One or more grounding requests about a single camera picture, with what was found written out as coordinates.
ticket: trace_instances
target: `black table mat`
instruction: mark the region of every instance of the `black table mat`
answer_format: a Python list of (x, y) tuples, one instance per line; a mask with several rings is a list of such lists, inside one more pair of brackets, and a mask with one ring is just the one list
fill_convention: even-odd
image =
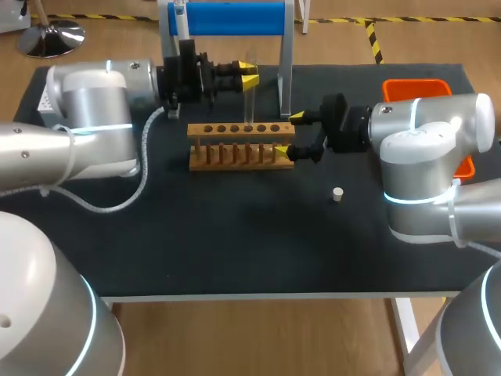
[[(16, 121), (41, 124), (45, 72), (34, 73)], [(454, 93), (473, 91), (460, 65), (295, 67), (292, 111), (318, 108), (333, 92), (372, 106), (388, 78), (441, 78)], [(256, 121), (279, 120), (277, 99), (276, 69), (262, 67)], [(242, 119), (243, 98), (230, 94), (218, 96), (211, 113), (207, 105), (183, 105), (179, 121), (159, 118), (146, 191), (121, 212), (97, 215), (57, 193), (35, 192), (0, 200), (0, 210), (44, 231), (102, 296), (458, 291), (495, 261), (452, 244), (393, 238), (372, 153), (327, 152), (320, 163), (300, 161), (291, 171), (189, 173), (186, 124)], [(296, 142), (309, 143), (316, 130), (298, 129)], [(499, 177), (499, 146), (474, 163), (473, 181)], [(110, 206), (138, 181), (63, 186)], [(344, 189), (340, 204), (331, 199), (336, 186)]]

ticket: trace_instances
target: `white bottle cap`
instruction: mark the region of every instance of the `white bottle cap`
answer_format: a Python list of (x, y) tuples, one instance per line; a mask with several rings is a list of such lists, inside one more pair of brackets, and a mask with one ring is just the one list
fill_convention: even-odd
[(339, 186), (337, 186), (336, 188), (334, 188), (332, 190), (332, 193), (333, 193), (333, 198), (334, 198), (334, 201), (341, 201), (341, 198), (343, 197), (343, 189), (340, 188)]

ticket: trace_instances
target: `test tube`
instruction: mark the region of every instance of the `test tube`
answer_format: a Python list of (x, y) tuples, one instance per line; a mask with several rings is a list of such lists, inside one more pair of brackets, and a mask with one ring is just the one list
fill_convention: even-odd
[[(254, 48), (245, 54), (245, 62), (257, 65), (256, 51)], [(256, 88), (251, 88), (243, 92), (243, 123), (245, 125), (254, 125), (254, 102)]]

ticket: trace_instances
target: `orange bin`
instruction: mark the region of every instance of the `orange bin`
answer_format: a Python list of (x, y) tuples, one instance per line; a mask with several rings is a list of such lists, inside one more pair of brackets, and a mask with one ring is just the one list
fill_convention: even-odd
[[(386, 80), (383, 83), (384, 102), (398, 102), (431, 96), (451, 96), (447, 82), (438, 79)], [(471, 179), (475, 175), (475, 166), (468, 156), (456, 170), (455, 178)]]

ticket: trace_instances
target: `test tube rack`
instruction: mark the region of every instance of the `test tube rack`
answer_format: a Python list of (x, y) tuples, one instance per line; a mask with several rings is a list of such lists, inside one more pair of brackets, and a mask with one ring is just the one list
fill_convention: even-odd
[[(277, 153), (275, 147), (289, 145), (295, 134), (290, 123), (188, 124), (187, 136), (194, 141), (190, 149), (189, 169), (240, 171), (294, 168), (294, 162)], [(271, 144), (250, 143), (246, 139), (277, 141)]]

